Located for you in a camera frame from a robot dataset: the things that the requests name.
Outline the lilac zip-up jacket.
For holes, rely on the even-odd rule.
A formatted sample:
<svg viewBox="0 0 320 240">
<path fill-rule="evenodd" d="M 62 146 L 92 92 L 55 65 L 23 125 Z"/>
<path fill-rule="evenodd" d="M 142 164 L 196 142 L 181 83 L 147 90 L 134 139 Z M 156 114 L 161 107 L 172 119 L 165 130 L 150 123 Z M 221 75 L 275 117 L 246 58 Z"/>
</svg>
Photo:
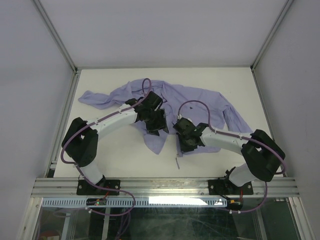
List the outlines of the lilac zip-up jacket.
<svg viewBox="0 0 320 240">
<path fill-rule="evenodd" d="M 163 80 L 152 80 L 143 83 L 142 79 L 129 81 L 114 89 L 110 94 L 85 91 L 79 102 L 104 110 L 114 104 L 123 105 L 125 101 L 144 96 L 148 88 L 163 100 L 169 134 L 175 135 L 173 125 L 177 115 L 188 117 L 195 125 L 210 123 L 212 127 L 223 129 L 227 127 L 232 132 L 252 133 L 251 128 L 234 108 L 234 106 L 217 91 L 202 88 L 170 84 Z"/>
</svg>

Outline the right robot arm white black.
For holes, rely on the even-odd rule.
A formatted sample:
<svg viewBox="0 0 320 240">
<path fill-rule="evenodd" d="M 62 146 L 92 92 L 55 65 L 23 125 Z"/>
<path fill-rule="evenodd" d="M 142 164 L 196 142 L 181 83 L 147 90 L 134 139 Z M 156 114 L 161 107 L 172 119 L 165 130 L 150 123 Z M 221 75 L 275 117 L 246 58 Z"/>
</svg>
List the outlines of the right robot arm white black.
<svg viewBox="0 0 320 240">
<path fill-rule="evenodd" d="M 279 174 L 279 167 L 284 165 L 285 153 L 263 130 L 242 134 L 214 129 L 207 123 L 195 126 L 184 117 L 173 128 L 182 153 L 192 152 L 198 147 L 214 147 L 234 152 L 244 158 L 244 164 L 226 172 L 223 187 L 230 194 L 254 180 L 270 182 L 274 175 Z"/>
</svg>

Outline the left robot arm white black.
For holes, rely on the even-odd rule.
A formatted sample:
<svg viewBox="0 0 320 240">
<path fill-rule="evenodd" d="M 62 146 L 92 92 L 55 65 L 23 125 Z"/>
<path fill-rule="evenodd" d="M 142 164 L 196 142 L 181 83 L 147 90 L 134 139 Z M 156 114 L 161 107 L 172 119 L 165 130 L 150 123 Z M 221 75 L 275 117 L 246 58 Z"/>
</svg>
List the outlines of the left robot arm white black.
<svg viewBox="0 0 320 240">
<path fill-rule="evenodd" d="M 74 165 L 87 181 L 87 188 L 93 194 L 103 192 L 106 178 L 95 163 L 99 140 L 108 134 L 136 122 L 145 124 L 146 133 L 159 136 L 160 130 L 168 133 L 165 110 L 161 108 L 163 100 L 153 91 L 139 99 L 131 98 L 122 104 L 119 109 L 105 117 L 92 120 L 75 118 L 68 128 L 62 141 L 61 161 L 67 154 Z"/>
</svg>

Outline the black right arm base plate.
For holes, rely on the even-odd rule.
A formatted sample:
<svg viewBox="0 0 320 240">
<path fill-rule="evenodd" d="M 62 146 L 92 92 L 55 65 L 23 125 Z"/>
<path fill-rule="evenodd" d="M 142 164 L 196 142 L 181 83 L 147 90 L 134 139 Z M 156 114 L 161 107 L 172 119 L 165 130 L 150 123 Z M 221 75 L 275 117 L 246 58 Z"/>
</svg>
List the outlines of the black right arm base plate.
<svg viewBox="0 0 320 240">
<path fill-rule="evenodd" d="M 208 183 L 209 195 L 250 196 L 254 194 L 251 182 L 247 182 L 243 186 L 236 186 L 233 183 L 231 183 L 229 180 L 226 180 L 224 178 L 217 178 L 217 179 L 209 179 L 207 183 Z"/>
</svg>

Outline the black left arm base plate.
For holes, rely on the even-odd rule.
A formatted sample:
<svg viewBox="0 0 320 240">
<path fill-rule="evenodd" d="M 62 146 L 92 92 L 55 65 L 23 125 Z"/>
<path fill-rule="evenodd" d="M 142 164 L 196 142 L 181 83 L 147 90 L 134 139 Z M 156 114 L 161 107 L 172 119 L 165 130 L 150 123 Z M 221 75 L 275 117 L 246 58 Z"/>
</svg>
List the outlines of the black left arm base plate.
<svg viewBox="0 0 320 240">
<path fill-rule="evenodd" d="M 118 196 L 120 193 L 117 191 L 121 187 L 121 181 L 119 179 L 102 179 L 97 183 L 97 186 L 93 186 L 85 179 L 78 181 L 76 194 L 78 196 Z"/>
</svg>

